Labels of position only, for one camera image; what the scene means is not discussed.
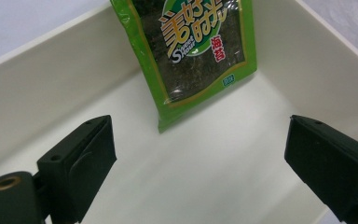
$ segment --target screw hole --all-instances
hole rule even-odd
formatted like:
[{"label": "screw hole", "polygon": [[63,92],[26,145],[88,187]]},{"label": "screw hole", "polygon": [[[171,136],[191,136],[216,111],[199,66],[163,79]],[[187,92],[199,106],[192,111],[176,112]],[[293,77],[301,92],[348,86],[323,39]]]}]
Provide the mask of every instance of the screw hole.
[{"label": "screw hole", "polygon": [[51,157],[51,160],[52,161],[59,161],[61,159],[61,156],[60,155],[55,155],[55,156],[52,156]]},{"label": "screw hole", "polygon": [[21,178],[19,176],[10,176],[5,179],[0,180],[0,191],[11,189],[14,186],[20,184]]}]

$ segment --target package logo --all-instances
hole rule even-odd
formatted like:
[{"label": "package logo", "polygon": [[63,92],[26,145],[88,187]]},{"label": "package logo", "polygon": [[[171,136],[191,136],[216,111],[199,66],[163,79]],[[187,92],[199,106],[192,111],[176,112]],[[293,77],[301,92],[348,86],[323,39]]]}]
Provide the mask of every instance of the package logo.
[{"label": "package logo", "polygon": [[159,21],[168,58],[179,63],[212,47],[217,62],[225,59],[219,30],[226,17],[222,0],[166,0]]}]

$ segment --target seaweed snack package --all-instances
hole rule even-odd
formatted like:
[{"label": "seaweed snack package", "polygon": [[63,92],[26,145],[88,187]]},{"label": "seaweed snack package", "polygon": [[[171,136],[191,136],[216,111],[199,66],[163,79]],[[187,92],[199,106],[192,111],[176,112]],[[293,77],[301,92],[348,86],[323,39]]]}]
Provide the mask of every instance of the seaweed snack package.
[{"label": "seaweed snack package", "polygon": [[256,70],[252,0],[111,0],[163,132]]}]

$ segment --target white tray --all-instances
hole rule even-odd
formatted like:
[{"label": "white tray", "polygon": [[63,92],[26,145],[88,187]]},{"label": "white tray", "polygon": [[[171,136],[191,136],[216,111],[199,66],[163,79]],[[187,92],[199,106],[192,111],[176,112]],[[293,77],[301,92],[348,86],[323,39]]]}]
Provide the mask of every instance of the white tray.
[{"label": "white tray", "polygon": [[259,70],[166,133],[110,5],[0,59],[0,175],[110,114],[118,160],[84,223],[317,223],[283,159],[289,117],[358,140],[358,51],[302,2],[254,1]]}]

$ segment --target green package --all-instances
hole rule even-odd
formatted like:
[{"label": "green package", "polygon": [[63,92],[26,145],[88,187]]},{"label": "green package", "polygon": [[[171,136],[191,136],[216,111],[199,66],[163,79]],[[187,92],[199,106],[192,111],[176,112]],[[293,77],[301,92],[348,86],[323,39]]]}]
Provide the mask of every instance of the green package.
[{"label": "green package", "polygon": [[160,132],[256,70],[252,0],[111,0],[158,108]]}]

